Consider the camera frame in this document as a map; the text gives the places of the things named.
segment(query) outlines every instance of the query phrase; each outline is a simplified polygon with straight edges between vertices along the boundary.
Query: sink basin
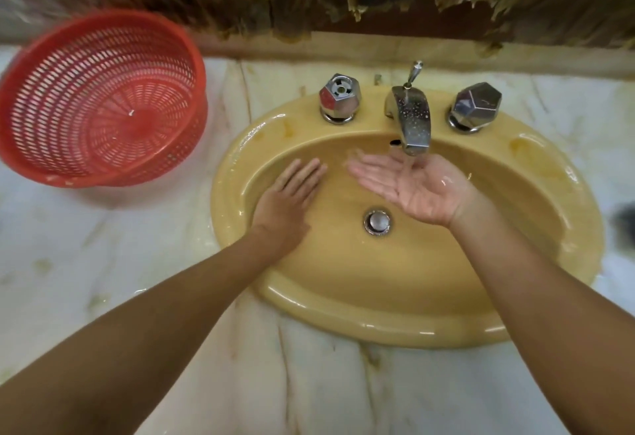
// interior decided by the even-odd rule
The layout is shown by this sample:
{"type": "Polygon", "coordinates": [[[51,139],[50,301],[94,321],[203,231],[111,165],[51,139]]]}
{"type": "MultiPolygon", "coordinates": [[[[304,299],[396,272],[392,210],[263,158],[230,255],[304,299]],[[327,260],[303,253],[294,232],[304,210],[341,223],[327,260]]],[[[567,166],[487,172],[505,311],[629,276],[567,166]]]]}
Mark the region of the sink basin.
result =
{"type": "MultiPolygon", "coordinates": [[[[485,289],[449,231],[408,218],[362,189],[346,173],[355,150],[386,153],[398,138],[383,114],[386,86],[362,87],[355,119],[322,119],[318,96],[306,96],[259,118],[230,146],[211,195],[221,246],[248,229],[261,193],[292,159],[329,165],[307,213],[312,229],[299,248],[255,284],[265,299],[319,328],[406,347],[467,347],[505,340],[485,289]],[[364,228],[379,207],[391,217],[385,236],[364,228]]],[[[487,194],[544,254],[589,284],[599,271],[603,224],[587,185],[570,161],[533,129],[500,113],[478,134],[445,122],[452,94],[425,90],[437,152],[487,194]]]]}

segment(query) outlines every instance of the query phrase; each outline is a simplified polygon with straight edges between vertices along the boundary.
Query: faucet spout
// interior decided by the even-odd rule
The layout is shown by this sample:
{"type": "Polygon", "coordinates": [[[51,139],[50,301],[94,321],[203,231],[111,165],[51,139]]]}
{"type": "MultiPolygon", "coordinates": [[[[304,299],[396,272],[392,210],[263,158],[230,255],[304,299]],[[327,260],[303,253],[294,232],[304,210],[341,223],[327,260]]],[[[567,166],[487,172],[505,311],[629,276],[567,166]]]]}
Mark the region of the faucet spout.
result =
{"type": "Polygon", "coordinates": [[[384,113],[399,123],[401,147],[409,156],[425,153],[430,148],[430,106],[422,90],[412,87],[423,63],[414,63],[408,81],[393,86],[386,96],[384,113]]]}

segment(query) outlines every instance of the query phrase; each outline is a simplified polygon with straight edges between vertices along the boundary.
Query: countertop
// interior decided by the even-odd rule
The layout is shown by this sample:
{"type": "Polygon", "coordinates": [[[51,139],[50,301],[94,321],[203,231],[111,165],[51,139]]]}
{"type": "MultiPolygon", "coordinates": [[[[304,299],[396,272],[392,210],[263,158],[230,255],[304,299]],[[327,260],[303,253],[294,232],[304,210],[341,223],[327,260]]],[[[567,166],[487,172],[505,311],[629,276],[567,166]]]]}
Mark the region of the countertop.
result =
{"type": "MultiPolygon", "coordinates": [[[[16,50],[0,49],[0,69],[16,50]]],[[[214,254],[211,181],[250,122],[334,73],[405,81],[409,66],[206,59],[210,120],[186,162],[132,188],[63,190],[0,165],[0,382],[100,314],[214,254]]],[[[416,85],[488,81],[502,109],[572,159],[605,219],[594,287],[635,313],[635,254],[613,227],[635,201],[635,83],[424,70],[416,85]]],[[[140,434],[566,434],[512,343],[378,347],[320,332],[249,290],[219,320],[140,434]]]]}

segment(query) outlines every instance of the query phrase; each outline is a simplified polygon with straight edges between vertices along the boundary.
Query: forearm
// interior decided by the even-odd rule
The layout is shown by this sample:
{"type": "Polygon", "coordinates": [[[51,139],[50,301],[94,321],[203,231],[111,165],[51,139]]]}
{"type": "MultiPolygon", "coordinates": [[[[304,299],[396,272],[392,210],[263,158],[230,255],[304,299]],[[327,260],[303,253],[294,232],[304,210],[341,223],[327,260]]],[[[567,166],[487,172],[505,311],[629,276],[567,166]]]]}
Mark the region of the forearm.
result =
{"type": "Polygon", "coordinates": [[[451,231],[568,428],[635,426],[635,319],[545,258],[480,194],[451,231]]]}
{"type": "Polygon", "coordinates": [[[0,387],[0,432],[134,433],[227,306],[275,262],[268,244],[252,232],[64,340],[0,387]]]}

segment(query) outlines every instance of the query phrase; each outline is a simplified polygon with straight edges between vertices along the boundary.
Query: red basket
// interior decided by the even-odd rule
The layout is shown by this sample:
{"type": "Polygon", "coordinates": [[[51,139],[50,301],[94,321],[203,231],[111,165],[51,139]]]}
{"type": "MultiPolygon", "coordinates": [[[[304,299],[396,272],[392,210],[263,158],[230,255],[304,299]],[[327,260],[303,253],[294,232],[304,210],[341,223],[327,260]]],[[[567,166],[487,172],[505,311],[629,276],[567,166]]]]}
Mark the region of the red basket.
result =
{"type": "Polygon", "coordinates": [[[0,83],[0,158],[57,187],[127,186],[183,161],[207,120],[205,68],[163,17],[107,10],[20,52],[0,83]]]}

